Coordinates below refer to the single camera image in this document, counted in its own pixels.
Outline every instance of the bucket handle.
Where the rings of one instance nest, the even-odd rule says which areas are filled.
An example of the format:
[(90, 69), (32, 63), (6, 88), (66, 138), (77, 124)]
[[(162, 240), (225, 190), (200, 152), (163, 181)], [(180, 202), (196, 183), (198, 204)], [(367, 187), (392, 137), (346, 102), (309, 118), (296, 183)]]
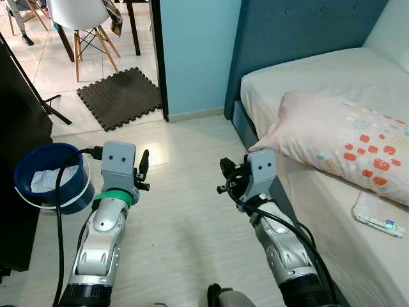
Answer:
[[(85, 155), (82, 155), (82, 157), (84, 158), (84, 160), (86, 161), (86, 164), (88, 166), (88, 180), (87, 183), (85, 185), (85, 187), (82, 189), (81, 193), (79, 193), (76, 197), (71, 198), (70, 200), (68, 200), (66, 203), (62, 204), (60, 207), (64, 208), (68, 205), (71, 205), (73, 202), (77, 201), (84, 193), (85, 191), (87, 191), (87, 188), (89, 186), (89, 182), (91, 181), (91, 168), (89, 166), (89, 162), (88, 159)], [(53, 207), (46, 207), (46, 206), (40, 206), (40, 205), (36, 205), (35, 203), (30, 202), (27, 198), (25, 198), (21, 192), (19, 191), (19, 189), (17, 189), (17, 187), (14, 187), (14, 189), (17, 191), (17, 193), (20, 195), (20, 197), (25, 200), (27, 203), (29, 203), (30, 205), (40, 208), (40, 209), (47, 209), (47, 210), (55, 210), (57, 209), (57, 206), (53, 206)]]

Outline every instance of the mattress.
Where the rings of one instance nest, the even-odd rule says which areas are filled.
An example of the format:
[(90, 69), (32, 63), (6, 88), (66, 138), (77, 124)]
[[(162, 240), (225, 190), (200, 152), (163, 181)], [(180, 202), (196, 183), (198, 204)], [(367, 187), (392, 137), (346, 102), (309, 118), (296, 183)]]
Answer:
[[(244, 76), (241, 98), (259, 137), (277, 120), (281, 97), (290, 90), (344, 97), (402, 120), (409, 117), (409, 75), (370, 49), (331, 52)], [(409, 306), (409, 208), (381, 201), (378, 216), (406, 229), (397, 239), (352, 218), (352, 208), (367, 193), (356, 185), (279, 154), (277, 173), (351, 306)]]
[(367, 48), (320, 54), (242, 77), (240, 96), (259, 137), (278, 119), (281, 97), (305, 90), (344, 97), (360, 106), (409, 119), (409, 76)]

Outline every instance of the black furniture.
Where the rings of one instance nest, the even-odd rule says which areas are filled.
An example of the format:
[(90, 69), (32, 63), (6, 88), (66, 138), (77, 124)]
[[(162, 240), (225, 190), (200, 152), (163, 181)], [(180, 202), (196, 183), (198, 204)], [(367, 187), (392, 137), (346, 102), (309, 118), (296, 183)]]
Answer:
[(51, 143), (52, 122), (8, 52), (0, 35), (0, 274), (29, 268), (38, 209), (25, 203), (13, 187), (13, 172), (32, 149)]

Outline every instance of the polka dot pillowcase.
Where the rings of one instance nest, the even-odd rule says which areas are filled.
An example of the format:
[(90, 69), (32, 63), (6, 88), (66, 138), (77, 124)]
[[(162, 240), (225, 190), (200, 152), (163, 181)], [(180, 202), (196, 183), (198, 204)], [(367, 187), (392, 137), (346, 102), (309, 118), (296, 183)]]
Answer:
[(402, 120), (343, 98), (291, 91), (279, 120), (250, 151), (263, 148), (409, 205), (409, 124)]

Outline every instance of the teal upholstered headboard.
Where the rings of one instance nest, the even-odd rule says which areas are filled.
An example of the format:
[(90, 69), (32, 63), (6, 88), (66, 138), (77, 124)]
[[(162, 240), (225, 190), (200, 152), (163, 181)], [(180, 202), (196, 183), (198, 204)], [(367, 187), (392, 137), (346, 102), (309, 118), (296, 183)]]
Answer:
[(271, 65), (362, 47), (388, 0), (243, 0), (224, 115), (243, 75)]

